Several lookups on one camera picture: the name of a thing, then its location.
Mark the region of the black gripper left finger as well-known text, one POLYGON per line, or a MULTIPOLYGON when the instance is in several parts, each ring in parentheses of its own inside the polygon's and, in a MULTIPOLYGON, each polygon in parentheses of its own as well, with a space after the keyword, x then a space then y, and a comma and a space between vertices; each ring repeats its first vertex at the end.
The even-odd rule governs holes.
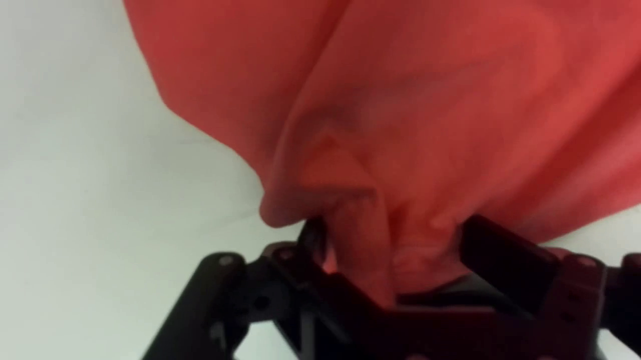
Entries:
POLYGON ((340 274, 327 274, 327 226, 306 220, 297 242, 246 263, 201 261, 142 360, 234 360, 252 324, 271 322, 297 360, 400 360, 384 313, 340 274))

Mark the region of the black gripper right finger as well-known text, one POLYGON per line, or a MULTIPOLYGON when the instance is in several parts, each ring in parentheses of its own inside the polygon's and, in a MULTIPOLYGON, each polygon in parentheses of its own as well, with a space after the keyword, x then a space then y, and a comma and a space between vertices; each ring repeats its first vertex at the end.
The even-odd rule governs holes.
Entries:
POLYGON ((461 261, 512 315, 480 305, 437 310, 454 295, 430 295, 409 326, 402 360, 600 360, 601 330, 641 353, 638 252, 620 266, 587 254, 557 259, 475 217, 463 226, 461 261))

